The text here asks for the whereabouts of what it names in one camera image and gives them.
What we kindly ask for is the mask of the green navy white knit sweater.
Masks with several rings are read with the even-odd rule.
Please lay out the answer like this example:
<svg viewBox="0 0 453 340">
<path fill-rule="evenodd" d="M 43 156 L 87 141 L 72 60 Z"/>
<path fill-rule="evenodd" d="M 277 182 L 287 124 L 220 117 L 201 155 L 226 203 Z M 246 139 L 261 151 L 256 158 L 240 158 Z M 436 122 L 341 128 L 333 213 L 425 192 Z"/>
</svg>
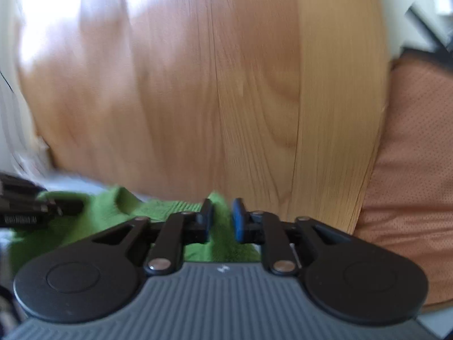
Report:
<svg viewBox="0 0 453 340">
<path fill-rule="evenodd" d="M 84 210 L 78 216 L 52 220 L 44 229 L 17 230 L 8 244 L 9 268 L 13 274 L 29 260 L 46 252 L 79 241 L 137 216 L 153 222 L 164 222 L 169 215 L 180 211 L 198 212 L 200 203 L 149 199 L 144 201 L 122 186 L 100 194 L 79 194 L 53 191 L 42 193 L 40 199 L 81 200 Z M 239 244 L 233 235 L 230 207 L 220 194 L 208 197 L 214 206 L 210 239 L 206 244 L 192 244 L 184 249 L 188 262 L 258 262 L 260 254 L 252 244 Z"/>
</svg>

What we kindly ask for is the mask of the blue white striped bedsheet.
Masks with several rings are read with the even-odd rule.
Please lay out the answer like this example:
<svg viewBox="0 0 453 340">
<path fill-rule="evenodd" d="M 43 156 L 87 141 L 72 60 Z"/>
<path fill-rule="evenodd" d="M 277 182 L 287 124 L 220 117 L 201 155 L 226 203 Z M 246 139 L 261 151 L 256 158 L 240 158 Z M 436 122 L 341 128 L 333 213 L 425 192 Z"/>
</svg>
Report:
<svg viewBox="0 0 453 340">
<path fill-rule="evenodd" d="M 84 201 L 84 210 L 74 217 L 55 218 L 41 228 L 1 228 L 10 232 L 9 238 L 1 238 L 1 250 L 13 272 L 36 256 L 92 234 L 97 219 L 107 213 L 116 213 L 116 188 L 61 173 L 25 180 L 47 190 L 39 194 L 39 199 L 80 198 Z"/>
</svg>

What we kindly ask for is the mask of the wood-pattern headboard panel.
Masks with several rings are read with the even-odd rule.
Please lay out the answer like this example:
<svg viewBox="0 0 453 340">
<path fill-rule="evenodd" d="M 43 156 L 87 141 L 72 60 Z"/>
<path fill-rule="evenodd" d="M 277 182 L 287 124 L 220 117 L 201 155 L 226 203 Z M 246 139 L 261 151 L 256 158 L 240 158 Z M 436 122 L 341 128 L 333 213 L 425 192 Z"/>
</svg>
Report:
<svg viewBox="0 0 453 340">
<path fill-rule="evenodd" d="M 56 169 L 354 230 L 385 109 L 379 0 L 18 0 L 15 28 Z"/>
</svg>

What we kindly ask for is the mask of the brown mesh cushion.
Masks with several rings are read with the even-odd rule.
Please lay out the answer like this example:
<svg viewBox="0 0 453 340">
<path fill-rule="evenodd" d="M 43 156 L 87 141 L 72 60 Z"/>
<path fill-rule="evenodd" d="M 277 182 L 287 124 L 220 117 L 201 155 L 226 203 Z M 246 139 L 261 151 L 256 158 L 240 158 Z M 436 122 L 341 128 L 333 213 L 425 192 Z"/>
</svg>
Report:
<svg viewBox="0 0 453 340">
<path fill-rule="evenodd" d="M 395 61 L 354 234 L 422 267 L 426 308 L 452 304 L 452 69 L 446 65 L 415 54 Z"/>
</svg>

